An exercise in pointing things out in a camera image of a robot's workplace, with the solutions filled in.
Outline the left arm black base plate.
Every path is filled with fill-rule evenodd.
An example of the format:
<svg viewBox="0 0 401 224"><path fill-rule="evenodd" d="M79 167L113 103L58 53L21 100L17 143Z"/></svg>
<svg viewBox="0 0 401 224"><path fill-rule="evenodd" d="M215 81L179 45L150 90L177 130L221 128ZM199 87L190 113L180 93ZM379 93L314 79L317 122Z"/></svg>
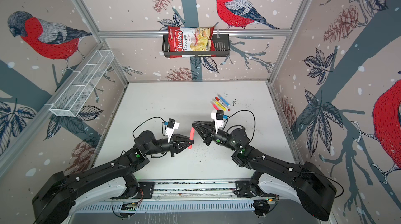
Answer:
<svg viewBox="0 0 401 224"><path fill-rule="evenodd" d="M154 193L155 182L140 181L127 186L124 199L151 199Z"/></svg>

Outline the white whiteboard marker pen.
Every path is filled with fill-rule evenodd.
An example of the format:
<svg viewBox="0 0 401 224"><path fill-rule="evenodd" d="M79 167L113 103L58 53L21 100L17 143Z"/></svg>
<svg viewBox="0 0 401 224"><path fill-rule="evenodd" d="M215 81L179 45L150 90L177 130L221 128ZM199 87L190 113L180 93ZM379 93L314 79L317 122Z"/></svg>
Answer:
<svg viewBox="0 0 401 224"><path fill-rule="evenodd" d="M225 104L225 102L218 96L215 97L215 100L221 104L227 111L230 111L229 106Z"/></svg>

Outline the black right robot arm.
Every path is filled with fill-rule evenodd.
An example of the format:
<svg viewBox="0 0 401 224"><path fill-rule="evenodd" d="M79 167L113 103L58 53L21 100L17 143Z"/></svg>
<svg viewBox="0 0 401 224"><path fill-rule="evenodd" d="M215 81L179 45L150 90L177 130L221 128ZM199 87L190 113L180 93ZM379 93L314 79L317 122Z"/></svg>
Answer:
<svg viewBox="0 0 401 224"><path fill-rule="evenodd" d="M337 189L311 162L305 164L282 161L250 145L244 129L236 128L231 133L215 128L214 122L195 121L192 127L206 145L215 142L233 151L232 160L254 173L248 181L236 181L234 194L242 198L263 197L272 194L261 182L262 175L285 183L295 191L295 199L313 217L328 221Z"/></svg>

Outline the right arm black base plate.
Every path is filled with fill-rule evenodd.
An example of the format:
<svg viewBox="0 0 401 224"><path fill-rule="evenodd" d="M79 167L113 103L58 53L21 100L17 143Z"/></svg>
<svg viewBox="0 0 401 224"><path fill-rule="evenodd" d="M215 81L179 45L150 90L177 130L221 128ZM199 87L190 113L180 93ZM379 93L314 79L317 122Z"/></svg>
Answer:
<svg viewBox="0 0 401 224"><path fill-rule="evenodd" d="M264 193L258 186L250 183L247 180L236 181L233 193L237 197L242 198L269 197L277 199L277 195Z"/></svg>

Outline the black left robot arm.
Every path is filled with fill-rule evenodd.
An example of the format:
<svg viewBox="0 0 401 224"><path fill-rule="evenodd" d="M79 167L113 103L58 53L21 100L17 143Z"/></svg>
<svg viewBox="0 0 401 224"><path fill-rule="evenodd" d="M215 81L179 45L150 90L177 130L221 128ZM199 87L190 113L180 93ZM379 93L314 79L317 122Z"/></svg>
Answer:
<svg viewBox="0 0 401 224"><path fill-rule="evenodd" d="M32 200L36 224L60 224L79 204L78 198L114 179L123 178L121 198L134 197L139 192L134 173L149 163L148 156L170 153L173 157L194 144L193 137L173 134L156 139L153 132L143 131L134 146L112 161L76 174L60 171L47 180Z"/></svg>

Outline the blue marker pen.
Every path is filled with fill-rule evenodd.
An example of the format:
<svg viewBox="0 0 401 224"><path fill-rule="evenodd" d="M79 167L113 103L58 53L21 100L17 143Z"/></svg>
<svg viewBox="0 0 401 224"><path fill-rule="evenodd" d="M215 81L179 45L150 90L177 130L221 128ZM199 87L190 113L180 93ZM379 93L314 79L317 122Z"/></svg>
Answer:
<svg viewBox="0 0 401 224"><path fill-rule="evenodd" d="M225 106L229 107L229 103L220 94L217 94L217 96Z"/></svg>

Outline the yellow highlighter pen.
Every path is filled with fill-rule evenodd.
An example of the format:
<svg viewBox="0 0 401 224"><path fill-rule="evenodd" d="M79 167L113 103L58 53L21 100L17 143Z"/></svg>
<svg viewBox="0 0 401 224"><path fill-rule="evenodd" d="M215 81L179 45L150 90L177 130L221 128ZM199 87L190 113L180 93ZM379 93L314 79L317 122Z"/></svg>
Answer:
<svg viewBox="0 0 401 224"><path fill-rule="evenodd" d="M225 106L223 106L219 101L217 101L216 99L213 99L214 104L216 104L217 106L219 106L223 111L226 111L227 108Z"/></svg>

